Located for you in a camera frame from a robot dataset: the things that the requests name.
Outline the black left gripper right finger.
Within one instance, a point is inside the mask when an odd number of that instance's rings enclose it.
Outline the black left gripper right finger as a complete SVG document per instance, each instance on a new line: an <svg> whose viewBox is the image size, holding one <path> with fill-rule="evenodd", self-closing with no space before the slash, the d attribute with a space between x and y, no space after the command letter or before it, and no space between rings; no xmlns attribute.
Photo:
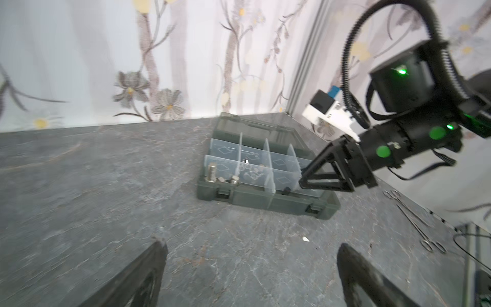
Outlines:
<svg viewBox="0 0 491 307"><path fill-rule="evenodd" d="M347 306L418 306L349 244L336 260Z"/></svg>

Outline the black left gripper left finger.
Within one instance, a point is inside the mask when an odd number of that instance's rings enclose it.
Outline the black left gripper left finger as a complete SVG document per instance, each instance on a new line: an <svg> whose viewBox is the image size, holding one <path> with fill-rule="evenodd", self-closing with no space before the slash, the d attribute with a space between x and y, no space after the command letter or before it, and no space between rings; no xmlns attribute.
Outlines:
<svg viewBox="0 0 491 307"><path fill-rule="evenodd" d="M156 306L168 247L157 239L81 306Z"/></svg>

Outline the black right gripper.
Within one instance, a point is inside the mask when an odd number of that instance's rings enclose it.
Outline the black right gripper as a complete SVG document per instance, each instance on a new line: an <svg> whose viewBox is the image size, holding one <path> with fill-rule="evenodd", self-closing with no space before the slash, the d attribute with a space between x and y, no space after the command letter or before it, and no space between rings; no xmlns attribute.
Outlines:
<svg viewBox="0 0 491 307"><path fill-rule="evenodd" d="M328 144L302 169L299 185L303 189L353 192L362 185L374 188L378 183L359 144L345 135Z"/></svg>

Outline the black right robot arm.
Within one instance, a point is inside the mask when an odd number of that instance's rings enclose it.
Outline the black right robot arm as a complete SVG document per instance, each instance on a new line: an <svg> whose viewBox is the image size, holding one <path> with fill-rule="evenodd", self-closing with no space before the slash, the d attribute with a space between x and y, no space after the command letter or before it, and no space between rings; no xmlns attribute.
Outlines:
<svg viewBox="0 0 491 307"><path fill-rule="evenodd" d="M343 132L301 170L303 189L353 192L376 186L374 171L395 171L404 161L440 148L459 152L462 129L490 137L490 71L470 79L457 71L437 15L427 1L404 1L422 19L428 40L383 62L370 73L366 104L350 91L350 54L363 24L391 6L378 1L354 24L345 41L340 75L343 106L319 90L304 110L312 124Z"/></svg>

